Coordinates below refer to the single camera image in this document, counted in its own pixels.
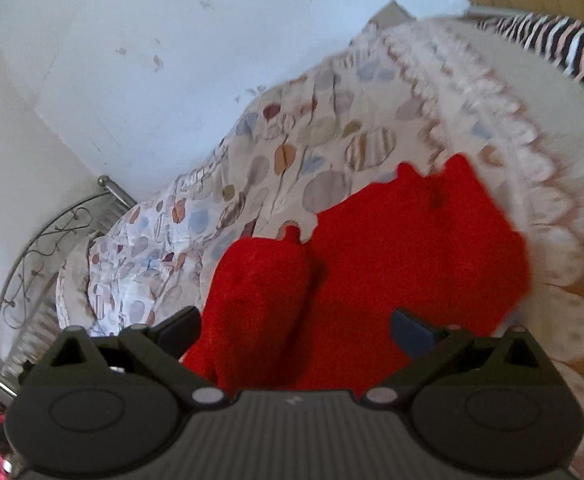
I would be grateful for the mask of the red knit sweater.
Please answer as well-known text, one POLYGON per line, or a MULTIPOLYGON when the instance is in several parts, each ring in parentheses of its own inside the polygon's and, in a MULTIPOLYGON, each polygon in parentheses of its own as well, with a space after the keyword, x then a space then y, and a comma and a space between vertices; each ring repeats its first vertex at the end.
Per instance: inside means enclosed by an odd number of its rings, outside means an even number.
POLYGON ((396 309, 488 336, 529 288, 524 239, 464 156, 432 176, 400 164, 323 211, 309 238, 289 224, 234 242, 184 363, 228 393, 362 394, 408 361, 396 309))

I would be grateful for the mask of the beige pillow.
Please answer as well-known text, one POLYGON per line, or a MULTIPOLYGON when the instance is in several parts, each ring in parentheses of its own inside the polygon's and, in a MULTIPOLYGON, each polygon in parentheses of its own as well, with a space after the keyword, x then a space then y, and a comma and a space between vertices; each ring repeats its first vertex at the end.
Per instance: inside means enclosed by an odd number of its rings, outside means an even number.
POLYGON ((93 232, 82 238, 70 251, 60 267, 56 283, 56 309, 59 325, 83 327, 89 335, 99 333, 97 317, 88 297, 89 254, 92 245, 102 237, 93 232))

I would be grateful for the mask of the metal bed headboard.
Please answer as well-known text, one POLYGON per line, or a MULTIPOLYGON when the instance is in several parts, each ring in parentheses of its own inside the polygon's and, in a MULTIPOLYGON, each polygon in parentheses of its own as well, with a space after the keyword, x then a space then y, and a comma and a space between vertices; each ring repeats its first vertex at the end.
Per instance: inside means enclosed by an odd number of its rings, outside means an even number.
POLYGON ((33 363, 60 334, 57 276, 63 261, 87 236, 106 232, 136 201, 108 176, 98 191, 44 222, 12 264, 0 292, 0 391, 16 396, 23 365, 33 363))

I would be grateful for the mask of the striped bed sheet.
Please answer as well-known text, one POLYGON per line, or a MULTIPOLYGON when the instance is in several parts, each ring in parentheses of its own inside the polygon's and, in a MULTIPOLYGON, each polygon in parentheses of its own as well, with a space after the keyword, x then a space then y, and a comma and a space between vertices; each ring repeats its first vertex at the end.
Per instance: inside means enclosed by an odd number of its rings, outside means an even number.
POLYGON ((478 28, 532 52, 584 88, 584 22, 563 15, 537 13, 491 16, 478 28))

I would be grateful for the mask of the patterned shell print duvet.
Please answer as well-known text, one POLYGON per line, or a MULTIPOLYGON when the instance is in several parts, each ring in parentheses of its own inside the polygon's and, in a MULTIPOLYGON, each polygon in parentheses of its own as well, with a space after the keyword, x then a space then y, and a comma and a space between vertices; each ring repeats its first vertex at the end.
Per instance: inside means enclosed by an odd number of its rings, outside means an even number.
MULTIPOLYGON (((97 336, 202 307, 242 236, 272 237, 409 162, 466 155, 527 238, 533 287, 514 311, 584 410, 584 88, 492 32, 453 21, 371 27, 255 99, 211 157, 94 242, 97 336)), ((584 439, 574 460, 584 478, 584 439)))

